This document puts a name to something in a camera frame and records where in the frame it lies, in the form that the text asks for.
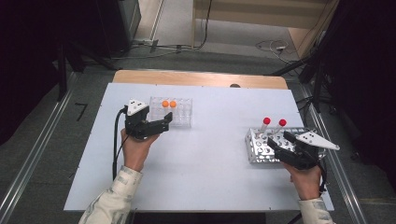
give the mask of gray floor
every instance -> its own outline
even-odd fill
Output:
[[[191,0],[166,0],[159,16],[154,36],[158,45],[191,44]],[[205,20],[197,19],[194,46],[200,46],[204,38]],[[270,45],[276,54],[279,53],[276,47],[286,46],[279,57],[287,62],[299,59],[287,27],[229,21],[210,21],[207,40],[201,51],[275,59],[277,56],[271,51]]]
[[[164,41],[166,38],[161,35],[161,29],[162,26],[159,24],[157,36],[160,41]],[[285,33],[282,34],[279,37],[290,38]],[[123,69],[204,71],[246,75],[270,74],[285,66],[285,63],[281,62],[271,52],[264,52],[265,55],[250,54],[248,52],[253,52],[254,50],[260,52],[260,50],[250,46],[246,49],[245,54],[240,55],[236,54],[235,51],[221,51],[227,45],[215,45],[216,41],[214,41],[213,37],[208,40],[210,48],[201,51],[182,52],[154,58],[140,58],[168,53],[169,50],[157,49],[154,53],[149,54],[149,48],[139,48],[133,49],[128,55],[125,55],[125,59],[120,59],[113,63]],[[237,44],[231,39],[227,41],[225,42],[228,45],[243,45],[242,43]],[[213,46],[220,47],[211,51],[210,49],[213,49]],[[84,74],[78,74],[78,83],[70,101],[8,223],[78,222],[81,213],[64,212],[64,203],[73,181],[73,174],[78,168],[79,160],[106,90],[106,85],[111,82],[114,73],[114,71],[108,71],[101,65],[90,63]],[[294,76],[296,76],[296,73],[292,71],[283,77],[290,81],[288,86],[293,91],[296,100],[299,100],[303,96],[300,84],[293,81]],[[1,195],[6,192],[9,184],[15,178],[25,158],[28,156],[55,106],[56,99],[57,87],[43,98],[14,136],[7,143],[0,146]],[[87,110],[79,121],[77,121],[77,118],[80,115],[81,107],[75,105],[75,103],[88,104]],[[364,165],[359,160],[352,161],[349,156],[354,151],[354,148],[340,119],[337,115],[330,115],[326,105],[323,105],[322,116],[325,119],[332,140],[341,146],[342,150],[339,151],[338,155],[360,199],[368,222],[396,223],[396,216],[394,216],[396,195],[390,187],[386,175],[376,166]],[[308,119],[308,126],[312,126],[310,119]],[[332,174],[332,167],[328,168],[330,170],[330,185],[328,188],[335,206],[332,217],[337,223],[352,223],[343,196]],[[267,223],[287,223],[296,214],[296,211],[267,213],[266,219]]]

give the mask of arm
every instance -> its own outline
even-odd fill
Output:
[[[304,224],[333,224],[332,217],[319,196],[320,169],[315,166],[309,170],[297,170],[286,163],[283,165],[289,171],[290,181],[301,199],[299,206]]]
[[[143,141],[128,137],[123,129],[121,139],[127,138],[122,146],[124,165],[121,167],[110,189],[104,191],[88,206],[79,224],[125,223],[131,211],[131,200],[140,183],[144,161],[151,144],[159,135]]]

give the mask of transparent plastic box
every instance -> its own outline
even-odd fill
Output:
[[[191,127],[192,99],[151,96],[148,113],[150,120],[163,119],[169,112],[173,113],[173,120],[169,126]]]
[[[280,147],[294,151],[295,145],[283,137],[283,132],[287,131],[294,135],[309,132],[306,128],[283,128],[278,133],[273,134],[274,128],[267,128],[264,133],[258,133],[260,129],[249,129],[245,136],[247,147],[247,157],[250,163],[280,163],[275,158],[274,151],[267,145],[268,138],[272,138]],[[318,149],[318,157],[321,160],[326,156],[326,149],[320,147]]]

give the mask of red cap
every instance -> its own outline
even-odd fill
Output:
[[[271,122],[271,120],[269,118],[265,118],[262,122],[268,125]]]
[[[279,121],[279,125],[280,126],[282,126],[282,127],[284,127],[285,125],[286,125],[286,120],[285,119],[281,119],[280,121]]]

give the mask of person's wrist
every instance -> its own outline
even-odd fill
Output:
[[[307,192],[307,193],[299,194],[299,197],[300,197],[301,201],[308,201],[308,200],[319,198],[320,195],[319,195],[319,192],[318,193]]]
[[[141,172],[143,169],[143,165],[136,164],[135,162],[125,162],[124,166],[128,167],[131,170],[135,170],[137,172]]]

